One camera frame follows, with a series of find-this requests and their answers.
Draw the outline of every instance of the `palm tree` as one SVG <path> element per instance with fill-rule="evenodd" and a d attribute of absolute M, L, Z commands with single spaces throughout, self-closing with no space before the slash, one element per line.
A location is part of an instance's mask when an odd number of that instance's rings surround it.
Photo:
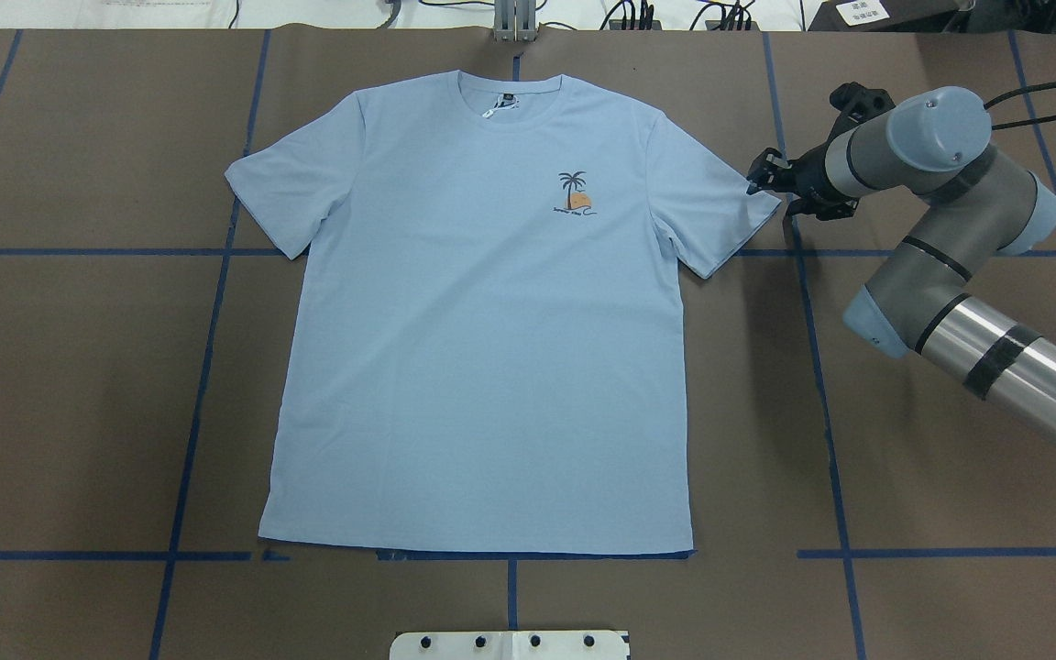
<path fill-rule="evenodd" d="M 565 187 L 565 208 L 568 210 L 573 209 L 573 188 L 581 191 L 582 185 L 586 184 L 586 180 L 581 178 L 584 172 L 586 171 L 574 171 L 572 174 L 566 171 L 561 172 L 561 185 Z"/>

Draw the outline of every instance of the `sticker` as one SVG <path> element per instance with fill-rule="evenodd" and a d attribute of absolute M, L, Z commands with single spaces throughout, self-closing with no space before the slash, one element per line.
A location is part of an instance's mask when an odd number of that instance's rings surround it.
<path fill-rule="evenodd" d="M 848 25 L 870 24 L 891 17 L 880 0 L 855 0 L 854 3 L 838 4 L 837 13 L 842 14 L 842 20 Z"/>

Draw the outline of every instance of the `shirt sleeve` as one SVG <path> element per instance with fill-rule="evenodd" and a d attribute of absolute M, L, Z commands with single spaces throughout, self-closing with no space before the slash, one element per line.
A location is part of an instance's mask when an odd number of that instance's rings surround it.
<path fill-rule="evenodd" d="M 658 117 L 646 143 L 649 214 L 661 241 L 708 279 L 772 216 L 780 200 L 747 194 L 747 180 L 706 147 Z"/>
<path fill-rule="evenodd" d="M 364 114 L 353 93 L 312 124 L 239 159 L 226 181 L 288 259 L 316 237 L 344 202 L 364 154 Z"/>

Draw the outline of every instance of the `shirt logo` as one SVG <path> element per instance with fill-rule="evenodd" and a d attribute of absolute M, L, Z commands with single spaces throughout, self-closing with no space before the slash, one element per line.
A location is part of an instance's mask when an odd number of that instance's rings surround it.
<path fill-rule="evenodd" d="M 584 170 L 574 171 L 572 174 L 562 171 L 561 188 L 565 188 L 565 208 L 554 206 L 554 212 L 566 212 L 572 214 L 598 214 L 592 210 L 595 202 L 586 193 L 586 180 L 581 178 Z"/>

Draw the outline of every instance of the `light blue t-shirt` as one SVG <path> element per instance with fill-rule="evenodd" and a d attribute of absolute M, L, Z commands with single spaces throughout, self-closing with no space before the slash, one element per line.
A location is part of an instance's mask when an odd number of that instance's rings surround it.
<path fill-rule="evenodd" d="M 692 549 L 678 261 L 712 275 L 778 200 L 565 75 L 364 89 L 226 178 L 309 247 L 262 536 Z"/>

